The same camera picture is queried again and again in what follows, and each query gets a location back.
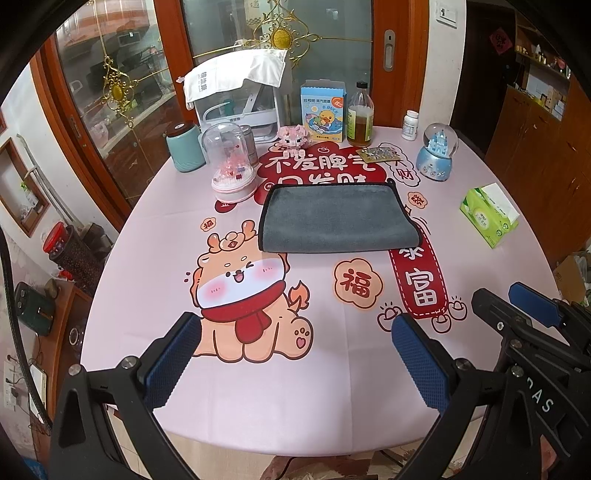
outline blue box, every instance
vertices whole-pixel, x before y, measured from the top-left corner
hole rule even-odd
[[[344,82],[306,80],[301,86],[301,117],[316,141],[343,142],[347,90]]]

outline blue gripper pad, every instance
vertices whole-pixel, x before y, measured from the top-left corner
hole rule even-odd
[[[200,342],[201,318],[185,312],[163,338],[150,344],[138,369],[146,408],[153,410],[166,404]]]
[[[558,305],[521,282],[513,283],[509,289],[509,301],[545,327],[560,326],[562,315]]]
[[[416,332],[407,323],[404,314],[394,319],[392,343],[398,350],[427,407],[436,408],[440,414],[443,414],[450,400],[449,381],[445,372],[428,351],[425,345],[428,341],[429,338],[422,329]]]

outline glass bottle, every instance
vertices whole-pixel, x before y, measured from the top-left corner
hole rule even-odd
[[[347,140],[356,147],[367,147],[374,130],[374,102],[368,93],[367,82],[357,82],[357,91],[349,101],[347,112]]]

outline pink tablecloth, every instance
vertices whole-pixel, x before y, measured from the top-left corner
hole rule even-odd
[[[300,162],[270,152],[259,168],[261,188],[231,210],[215,205],[206,167],[181,174],[169,160],[106,265],[85,334],[85,367],[111,368],[126,355],[139,356],[182,312],[201,314],[196,303],[218,321],[232,318],[233,307],[223,305],[234,303],[249,315],[239,326],[203,321],[202,355],[155,411],[164,429],[280,455],[344,454],[423,437],[437,412],[425,406],[392,346],[396,313],[411,311],[453,357],[491,369],[500,336],[472,313],[472,293],[486,287],[507,298],[516,281],[550,297],[558,292],[525,219],[490,249],[460,212],[470,188],[496,181],[464,143],[450,179],[438,183],[414,170],[420,139],[376,128],[374,145],[382,142],[398,147],[400,161],[365,166],[355,149],[338,152],[335,144],[315,145]],[[271,184],[386,177],[395,179],[425,233],[420,249],[258,251],[260,204]]]

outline teal jar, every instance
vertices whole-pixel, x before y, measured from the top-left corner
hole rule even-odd
[[[205,165],[199,133],[193,122],[173,125],[166,130],[168,150],[178,171],[186,173]]]

